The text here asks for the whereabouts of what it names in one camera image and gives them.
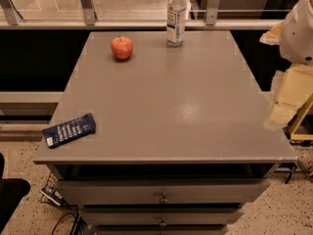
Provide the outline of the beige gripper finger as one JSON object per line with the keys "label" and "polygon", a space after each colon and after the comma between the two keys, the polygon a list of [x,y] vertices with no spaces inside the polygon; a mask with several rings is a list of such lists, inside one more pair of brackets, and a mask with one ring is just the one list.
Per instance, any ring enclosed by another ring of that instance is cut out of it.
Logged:
{"label": "beige gripper finger", "polygon": [[282,23],[277,23],[271,29],[263,33],[259,39],[259,42],[266,45],[279,45],[281,39],[282,25]]}
{"label": "beige gripper finger", "polygon": [[286,71],[275,72],[264,127],[285,127],[313,94],[313,67],[292,64]]}

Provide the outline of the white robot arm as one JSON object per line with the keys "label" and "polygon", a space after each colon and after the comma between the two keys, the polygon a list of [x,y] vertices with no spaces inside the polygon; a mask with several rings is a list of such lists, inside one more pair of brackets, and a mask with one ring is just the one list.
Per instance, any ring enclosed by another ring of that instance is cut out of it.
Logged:
{"label": "white robot arm", "polygon": [[271,85],[264,127],[276,130],[286,126],[313,94],[313,0],[298,0],[259,42],[278,45],[281,57],[291,62],[286,71],[275,73]]}

